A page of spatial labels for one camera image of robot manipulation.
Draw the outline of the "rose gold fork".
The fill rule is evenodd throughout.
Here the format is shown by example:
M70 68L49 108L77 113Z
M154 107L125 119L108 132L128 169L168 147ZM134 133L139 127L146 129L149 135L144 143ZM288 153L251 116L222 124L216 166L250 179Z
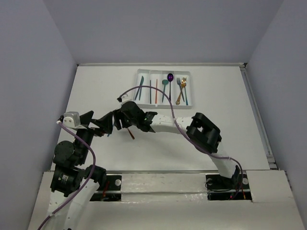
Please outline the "rose gold fork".
M129 132L129 134L130 134L131 138L134 140L134 139L135 139L135 137L134 137L134 135L132 134L132 132L129 130L129 128L127 128L127 130L128 130L128 132Z

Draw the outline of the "orange chopstick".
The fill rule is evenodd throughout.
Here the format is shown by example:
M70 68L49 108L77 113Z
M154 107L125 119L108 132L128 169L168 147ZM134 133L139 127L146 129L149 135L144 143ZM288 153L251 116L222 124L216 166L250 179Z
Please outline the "orange chopstick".
M157 94L158 94L158 79L156 79L156 85L155 85L155 104L157 104Z

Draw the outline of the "teal plastic knife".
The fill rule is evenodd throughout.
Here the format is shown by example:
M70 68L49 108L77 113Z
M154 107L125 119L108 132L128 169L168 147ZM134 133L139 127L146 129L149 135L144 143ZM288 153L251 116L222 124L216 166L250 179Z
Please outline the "teal plastic knife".
M143 86L143 82L144 82L144 76L141 77L141 81L140 81L140 84L139 86ZM140 89L140 92L139 92L139 95L138 95L138 99L140 100L141 99L141 94L142 94L142 89Z

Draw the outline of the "dark blue chopstick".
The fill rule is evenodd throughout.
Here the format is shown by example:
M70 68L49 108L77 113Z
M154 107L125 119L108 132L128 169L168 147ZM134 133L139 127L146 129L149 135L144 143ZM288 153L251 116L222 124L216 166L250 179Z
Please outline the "dark blue chopstick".
M150 89L149 89L149 103L152 104L152 80L150 79Z

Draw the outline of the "teal plastic spoon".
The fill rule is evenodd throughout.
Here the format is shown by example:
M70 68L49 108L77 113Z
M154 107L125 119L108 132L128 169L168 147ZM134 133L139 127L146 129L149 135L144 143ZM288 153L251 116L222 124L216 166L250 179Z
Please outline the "teal plastic spoon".
M165 89L167 84L169 83L169 81L167 79L163 79L162 80L162 85L163 85L163 96L162 96L162 102L164 102L164 98L165 98Z

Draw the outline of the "purple metal spoon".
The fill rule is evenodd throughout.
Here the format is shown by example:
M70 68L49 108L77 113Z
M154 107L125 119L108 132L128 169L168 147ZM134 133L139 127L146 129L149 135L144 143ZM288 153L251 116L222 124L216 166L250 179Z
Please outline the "purple metal spoon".
M171 82L174 79L174 75L172 73L168 73L167 80L169 82L169 99L171 100Z

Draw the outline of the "dark blue metal fork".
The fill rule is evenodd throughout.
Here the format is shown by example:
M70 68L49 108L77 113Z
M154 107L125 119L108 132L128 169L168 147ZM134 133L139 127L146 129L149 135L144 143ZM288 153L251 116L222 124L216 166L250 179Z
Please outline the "dark blue metal fork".
M180 96L183 98L183 101L185 101L184 96L183 96L182 87L181 87L181 80L179 77L177 78L177 85L179 86L179 89L180 89Z

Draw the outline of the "gold ornate fork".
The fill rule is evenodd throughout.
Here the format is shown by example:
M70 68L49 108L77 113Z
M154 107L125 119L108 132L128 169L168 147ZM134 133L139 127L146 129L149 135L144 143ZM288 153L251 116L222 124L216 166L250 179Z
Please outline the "gold ornate fork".
M184 90L184 87L185 87L185 84L184 84L184 81L186 81L186 78L185 77L183 77L183 79L180 79L181 80L181 87L182 87L182 91ZM180 100L183 100L183 98L179 95L178 96L178 98L177 98L177 100L176 100L176 105L179 105L180 104Z

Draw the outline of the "iridescent rainbow fork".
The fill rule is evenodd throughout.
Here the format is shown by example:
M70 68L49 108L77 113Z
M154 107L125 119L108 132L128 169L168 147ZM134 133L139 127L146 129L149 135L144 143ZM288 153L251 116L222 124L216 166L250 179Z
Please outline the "iridescent rainbow fork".
M186 80L184 81L184 84L185 84L185 87L184 87L184 90L185 90L185 101L186 101L186 106L188 106L189 102L188 102L188 97L187 97L187 82L186 82Z

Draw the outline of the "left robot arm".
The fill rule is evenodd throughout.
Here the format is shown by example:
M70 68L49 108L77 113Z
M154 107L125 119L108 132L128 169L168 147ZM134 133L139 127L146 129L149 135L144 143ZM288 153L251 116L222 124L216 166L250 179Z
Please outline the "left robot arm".
M96 165L91 143L95 136L112 133L113 114L100 119L93 115L93 111L83 115L66 112L57 120L74 141L61 141L54 149L51 195L46 219L39 226L41 230L76 229L94 193L108 189L106 169Z

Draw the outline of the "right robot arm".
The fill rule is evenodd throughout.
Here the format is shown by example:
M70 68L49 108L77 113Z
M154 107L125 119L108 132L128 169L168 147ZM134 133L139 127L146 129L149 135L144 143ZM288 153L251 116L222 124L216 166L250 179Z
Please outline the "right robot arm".
M222 145L220 129L204 114L192 117L174 117L157 112L145 112L135 102L127 102L113 111L117 129L135 126L143 132L182 134L198 151L207 154L227 188L239 189L242 185L241 168Z

